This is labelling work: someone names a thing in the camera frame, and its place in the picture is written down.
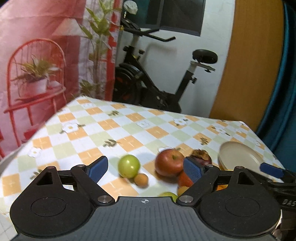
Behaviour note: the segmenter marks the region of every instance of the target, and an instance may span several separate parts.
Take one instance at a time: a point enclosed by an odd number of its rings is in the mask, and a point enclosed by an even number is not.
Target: silver bolt
[[[179,197],[179,200],[184,203],[190,203],[193,201],[193,197],[188,196],[188,195],[184,195],[184,196]]]
[[[112,201],[112,197],[107,196],[107,195],[99,196],[98,201],[101,203],[109,203]]]

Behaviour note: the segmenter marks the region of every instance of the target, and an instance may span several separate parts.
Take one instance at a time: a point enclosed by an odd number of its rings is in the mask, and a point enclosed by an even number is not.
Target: green fruit
[[[172,192],[163,192],[161,194],[158,195],[159,197],[172,197],[174,202],[176,202],[178,196]]]
[[[135,177],[140,167],[140,161],[133,155],[123,156],[118,162],[118,172],[125,178]]]

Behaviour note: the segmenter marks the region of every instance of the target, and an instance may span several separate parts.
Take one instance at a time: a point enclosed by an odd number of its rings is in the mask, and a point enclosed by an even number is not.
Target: tablecloth
[[[46,166],[69,170],[88,165],[105,155],[109,168],[98,184],[111,196],[157,196],[176,193],[177,184],[155,173],[154,159],[161,148],[178,148],[184,156],[193,149],[206,150],[218,165],[218,151],[226,141],[241,142],[266,163],[282,167],[272,152],[241,121],[214,120],[129,104],[79,97],[63,107],[28,141],[0,178],[0,211],[9,209],[18,195]],[[149,186],[140,188],[121,178],[119,159],[135,155]]]

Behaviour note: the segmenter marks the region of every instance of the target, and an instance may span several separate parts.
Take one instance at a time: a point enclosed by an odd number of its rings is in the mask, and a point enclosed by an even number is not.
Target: exercise bike seat
[[[215,64],[218,61],[217,54],[206,49],[194,50],[192,52],[192,58],[200,63],[205,64]]]

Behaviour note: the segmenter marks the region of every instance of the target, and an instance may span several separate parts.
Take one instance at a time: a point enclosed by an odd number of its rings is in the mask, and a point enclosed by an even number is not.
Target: gray gripper base
[[[40,239],[19,235],[15,241]],[[177,206],[170,197],[120,197],[99,207],[76,231],[46,241],[235,241],[209,229],[190,207]],[[252,241],[274,241],[268,234]]]

